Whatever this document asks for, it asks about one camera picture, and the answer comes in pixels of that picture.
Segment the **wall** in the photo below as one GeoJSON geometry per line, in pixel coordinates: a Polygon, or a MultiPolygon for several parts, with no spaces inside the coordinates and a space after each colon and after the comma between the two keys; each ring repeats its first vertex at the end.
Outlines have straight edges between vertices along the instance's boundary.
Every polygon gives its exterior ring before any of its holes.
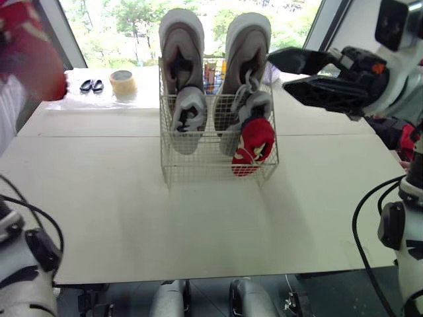
{"type": "Polygon", "coordinates": [[[380,46],[375,40],[380,4],[381,0],[354,0],[331,47],[355,46],[375,52],[380,46]]]}

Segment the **masking tape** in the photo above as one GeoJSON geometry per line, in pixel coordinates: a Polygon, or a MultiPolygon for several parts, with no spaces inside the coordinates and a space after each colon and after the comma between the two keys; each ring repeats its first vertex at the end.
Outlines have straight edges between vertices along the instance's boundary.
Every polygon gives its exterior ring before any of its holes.
{"type": "Polygon", "coordinates": [[[115,96],[131,95],[137,91],[137,83],[130,71],[115,71],[109,79],[115,96]]]}

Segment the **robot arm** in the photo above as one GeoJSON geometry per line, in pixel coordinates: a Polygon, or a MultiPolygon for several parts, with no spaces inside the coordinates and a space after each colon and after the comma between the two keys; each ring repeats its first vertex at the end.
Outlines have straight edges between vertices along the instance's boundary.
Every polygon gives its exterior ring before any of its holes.
{"type": "Polygon", "coordinates": [[[422,12],[421,0],[383,0],[375,32],[382,46],[376,53],[350,46],[341,52],[285,48],[268,60],[283,72],[310,75],[284,83],[306,106],[342,112],[353,120],[376,114],[416,125],[423,111],[417,102],[423,84],[417,66],[423,58],[422,12]],[[337,78],[319,75],[330,63],[340,70],[337,78]]]}
{"type": "Polygon", "coordinates": [[[2,316],[57,316],[52,276],[61,252],[43,229],[24,221],[0,196],[0,312],[2,316]]]}
{"type": "Polygon", "coordinates": [[[341,52],[287,48],[271,53],[270,63],[288,73],[310,75],[284,83],[306,106],[363,116],[390,116],[416,128],[414,154],[408,174],[399,185],[402,201],[383,208],[379,239],[392,248],[399,265],[399,282],[406,317],[423,316],[423,1],[382,0],[376,53],[346,47],[341,52]],[[337,78],[318,75],[329,63],[337,78]]]}

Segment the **red object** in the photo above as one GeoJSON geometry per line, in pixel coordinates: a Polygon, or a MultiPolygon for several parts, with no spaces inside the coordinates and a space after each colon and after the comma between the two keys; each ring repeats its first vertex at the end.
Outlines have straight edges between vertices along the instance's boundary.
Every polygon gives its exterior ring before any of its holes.
{"type": "Polygon", "coordinates": [[[410,139],[410,134],[414,131],[414,127],[410,124],[406,124],[403,127],[403,133],[401,134],[400,146],[403,153],[409,160],[412,159],[412,153],[414,149],[414,141],[410,139]]]}
{"type": "Polygon", "coordinates": [[[371,67],[371,70],[375,73],[375,74],[382,74],[383,70],[385,69],[384,64],[380,64],[380,63],[376,63],[375,65],[373,65],[371,67]]]}
{"type": "Polygon", "coordinates": [[[66,94],[63,62],[42,30],[32,3],[10,5],[0,0],[0,32],[10,38],[0,50],[0,73],[13,74],[28,92],[42,100],[59,100],[66,94]]]}
{"type": "Polygon", "coordinates": [[[249,166],[232,166],[237,176],[246,176],[254,172],[272,152],[275,131],[269,121],[258,118],[250,121],[242,130],[238,149],[232,158],[232,164],[250,164],[249,166]]]}

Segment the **metal wire rack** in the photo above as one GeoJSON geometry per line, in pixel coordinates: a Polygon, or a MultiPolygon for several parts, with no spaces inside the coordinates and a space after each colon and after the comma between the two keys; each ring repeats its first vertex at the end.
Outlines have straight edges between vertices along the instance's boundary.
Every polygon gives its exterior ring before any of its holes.
{"type": "MultiPolygon", "coordinates": [[[[260,164],[232,164],[241,131],[226,131],[234,120],[229,109],[235,95],[216,94],[225,75],[223,59],[204,60],[204,90],[207,94],[207,121],[204,131],[185,132],[182,135],[171,131],[176,95],[167,94],[161,60],[159,65],[161,167],[168,187],[176,182],[234,179],[254,180],[261,187],[279,164],[277,142],[275,140],[269,157],[260,164]],[[208,71],[210,64],[214,67],[212,75],[208,71]],[[181,154],[185,150],[192,154],[181,154]]],[[[272,95],[270,83],[262,83],[260,90],[272,95]]],[[[273,100],[268,121],[276,134],[273,100]]]]}

